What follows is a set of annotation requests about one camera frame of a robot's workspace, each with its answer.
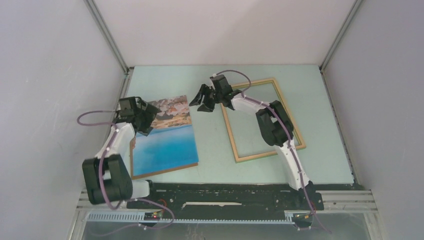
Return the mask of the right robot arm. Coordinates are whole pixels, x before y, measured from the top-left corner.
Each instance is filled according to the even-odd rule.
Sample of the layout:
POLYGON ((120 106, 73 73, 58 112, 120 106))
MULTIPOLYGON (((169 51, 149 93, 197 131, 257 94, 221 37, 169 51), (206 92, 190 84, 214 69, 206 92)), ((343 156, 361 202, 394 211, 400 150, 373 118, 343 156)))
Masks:
POLYGON ((291 204, 297 209, 306 206, 310 214, 316 214, 312 197, 316 193, 299 159, 296 146, 294 125, 279 100, 260 101, 246 95, 244 90, 233 89, 224 74, 210 77, 210 84, 202 84, 189 103, 199 112, 211 113, 217 104, 233 111, 255 116, 260 135, 264 142, 274 147, 286 170, 288 185, 295 191, 291 194, 291 204))

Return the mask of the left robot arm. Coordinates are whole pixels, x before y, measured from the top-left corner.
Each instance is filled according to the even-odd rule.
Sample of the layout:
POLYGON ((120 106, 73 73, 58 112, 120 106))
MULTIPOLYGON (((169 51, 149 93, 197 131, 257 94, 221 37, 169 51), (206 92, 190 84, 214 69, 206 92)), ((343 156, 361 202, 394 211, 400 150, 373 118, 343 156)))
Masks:
POLYGON ((148 136, 160 109, 139 96, 118 101, 113 120, 106 122, 109 136, 99 152, 82 163, 88 199, 93 205, 106 204, 116 210, 133 195, 133 183, 122 155, 137 134, 148 136))

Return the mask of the wooden picture frame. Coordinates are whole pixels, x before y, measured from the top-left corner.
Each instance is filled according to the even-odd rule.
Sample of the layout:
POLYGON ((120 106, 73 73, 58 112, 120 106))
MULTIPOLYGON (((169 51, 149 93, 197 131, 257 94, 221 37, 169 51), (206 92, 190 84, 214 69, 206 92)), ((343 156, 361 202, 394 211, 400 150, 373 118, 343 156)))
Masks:
MULTIPOLYGON (((252 81, 246 95, 266 102, 279 100, 293 124, 293 142, 297 150, 306 148, 301 131, 296 123, 292 111, 281 91, 278 81, 274 78, 265 78, 252 81)), ((234 159, 237 163, 274 156, 277 154, 273 146, 268 145, 262 138, 258 121, 254 114, 243 111, 234 111, 221 106, 225 126, 228 132, 234 159)))

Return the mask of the landscape photo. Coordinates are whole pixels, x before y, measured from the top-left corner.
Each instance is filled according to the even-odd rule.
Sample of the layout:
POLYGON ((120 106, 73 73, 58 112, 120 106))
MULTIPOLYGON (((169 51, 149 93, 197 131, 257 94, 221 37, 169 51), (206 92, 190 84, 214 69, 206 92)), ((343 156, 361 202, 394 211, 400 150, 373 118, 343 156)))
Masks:
POLYGON ((130 149, 130 176, 142 179, 198 165, 199 156, 186 95, 149 102, 159 109, 147 135, 130 149))

